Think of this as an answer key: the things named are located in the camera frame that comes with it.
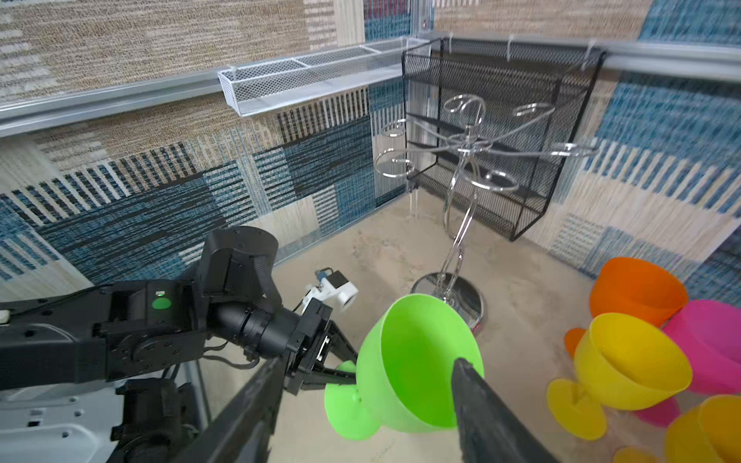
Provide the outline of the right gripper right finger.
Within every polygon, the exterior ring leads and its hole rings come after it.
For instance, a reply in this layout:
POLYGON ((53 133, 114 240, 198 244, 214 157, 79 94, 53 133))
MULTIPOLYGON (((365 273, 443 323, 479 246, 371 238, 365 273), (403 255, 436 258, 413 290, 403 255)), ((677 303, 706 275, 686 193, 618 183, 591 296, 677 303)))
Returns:
POLYGON ((463 358, 453 364, 452 393, 464 462, 556 460, 463 358))

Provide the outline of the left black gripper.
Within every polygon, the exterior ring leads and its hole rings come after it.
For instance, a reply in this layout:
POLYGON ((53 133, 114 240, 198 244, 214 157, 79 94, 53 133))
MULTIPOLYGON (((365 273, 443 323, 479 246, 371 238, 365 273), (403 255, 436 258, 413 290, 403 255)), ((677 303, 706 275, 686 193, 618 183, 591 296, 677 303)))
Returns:
POLYGON ((331 320, 332 309, 314 299, 299 318, 295 334, 299 337, 297 351, 289 355, 285 389, 297 395, 300 391, 323 390, 327 385, 355 385, 354 372, 326 368, 325 361, 333 353, 341 362, 357 363, 358 352, 337 323, 331 320))

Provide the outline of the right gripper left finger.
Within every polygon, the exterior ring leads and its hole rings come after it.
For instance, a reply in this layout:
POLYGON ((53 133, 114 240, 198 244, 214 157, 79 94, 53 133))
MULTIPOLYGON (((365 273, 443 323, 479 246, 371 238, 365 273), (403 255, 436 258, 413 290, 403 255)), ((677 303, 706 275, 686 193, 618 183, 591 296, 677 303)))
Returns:
POLYGON ((274 434, 287 368, 285 358, 267 361, 235 394, 176 462, 266 462, 274 434))

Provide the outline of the green wine glass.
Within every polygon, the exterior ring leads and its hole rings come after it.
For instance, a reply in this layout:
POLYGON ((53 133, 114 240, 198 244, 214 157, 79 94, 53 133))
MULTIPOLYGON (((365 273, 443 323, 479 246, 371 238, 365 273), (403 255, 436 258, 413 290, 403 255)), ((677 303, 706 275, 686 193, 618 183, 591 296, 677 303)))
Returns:
POLYGON ((326 386, 327 420, 339 436, 355 441, 382 426, 404 433, 455 429, 457 359, 484 373, 477 341, 451 306, 431 295, 405 295, 376 322, 357 359, 340 364, 355 383, 326 386))

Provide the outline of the orange front wine glass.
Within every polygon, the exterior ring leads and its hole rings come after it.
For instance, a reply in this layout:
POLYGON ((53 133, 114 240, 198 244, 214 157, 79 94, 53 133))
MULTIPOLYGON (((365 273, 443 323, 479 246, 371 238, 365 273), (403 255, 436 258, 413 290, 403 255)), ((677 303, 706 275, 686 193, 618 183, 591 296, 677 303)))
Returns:
POLYGON ((673 274, 651 262, 623 257, 602 267, 589 299, 593 318, 628 314, 658 328, 688 303, 687 289, 673 274))

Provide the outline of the amber yellow wine glass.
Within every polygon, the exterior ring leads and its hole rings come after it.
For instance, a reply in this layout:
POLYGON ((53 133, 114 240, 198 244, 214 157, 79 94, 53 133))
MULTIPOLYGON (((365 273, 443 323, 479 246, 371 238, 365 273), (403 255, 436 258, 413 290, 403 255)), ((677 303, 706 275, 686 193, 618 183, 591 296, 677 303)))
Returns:
POLYGON ((740 395, 710 395, 667 427, 668 462, 739 462, 740 395))

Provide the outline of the pink wine glass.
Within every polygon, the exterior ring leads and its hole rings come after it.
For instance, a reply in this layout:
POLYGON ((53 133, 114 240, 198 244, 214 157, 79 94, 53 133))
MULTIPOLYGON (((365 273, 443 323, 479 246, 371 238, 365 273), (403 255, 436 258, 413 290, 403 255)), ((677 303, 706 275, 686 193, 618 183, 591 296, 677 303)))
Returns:
POLYGON ((693 369, 688 387, 699 395, 740 393, 740 310, 712 300, 681 299, 663 331, 693 369))

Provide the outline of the chrome wine glass rack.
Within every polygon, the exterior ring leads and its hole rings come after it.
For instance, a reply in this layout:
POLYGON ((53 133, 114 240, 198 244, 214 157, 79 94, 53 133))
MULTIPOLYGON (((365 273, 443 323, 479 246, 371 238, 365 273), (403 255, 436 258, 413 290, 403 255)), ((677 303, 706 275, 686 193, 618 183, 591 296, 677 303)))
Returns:
POLYGON ((480 161, 486 154, 505 158, 584 158, 597 155, 597 150, 576 143, 555 143, 550 149, 538 152, 507 152, 495 147, 500 140, 550 117, 556 112, 556 106, 552 103, 535 102, 515 107, 511 110, 511 115, 515 118, 529 114, 535 114, 536 117, 494 139, 480 136, 486 116, 486 102, 480 96, 453 96, 445 101, 444 109, 468 119, 461 133, 447 136, 434 134, 441 141, 436 148, 387 148, 374 157, 374 171, 387 179, 411 181, 414 177, 415 157, 422 154, 451 154, 457 158, 457 165, 444 196, 442 216, 442 226, 453 241, 452 247, 442 268, 418 280, 412 291, 431 295, 447 303, 464 319, 473 333, 478 333, 486 318, 486 301, 472 283, 460 276, 464 262, 464 241, 475 219, 480 193, 514 192, 520 186, 513 175, 500 170, 484 169, 480 161))

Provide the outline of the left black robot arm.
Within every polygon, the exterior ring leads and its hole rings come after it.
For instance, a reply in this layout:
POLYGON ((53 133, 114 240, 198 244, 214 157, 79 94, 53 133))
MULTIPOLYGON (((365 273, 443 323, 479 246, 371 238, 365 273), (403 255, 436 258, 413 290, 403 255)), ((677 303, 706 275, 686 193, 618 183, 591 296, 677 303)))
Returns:
POLYGON ((314 298, 285 308, 272 279, 279 248, 268 231, 212 231, 177 280, 123 281, 68 295, 5 303, 1 386, 120 381, 123 422, 112 431, 118 462, 264 462, 283 395, 355 383, 326 368, 328 353, 357 351, 314 298), (220 337, 240 347, 256 376, 197 438, 187 440, 179 390, 162 370, 212 359, 220 337))

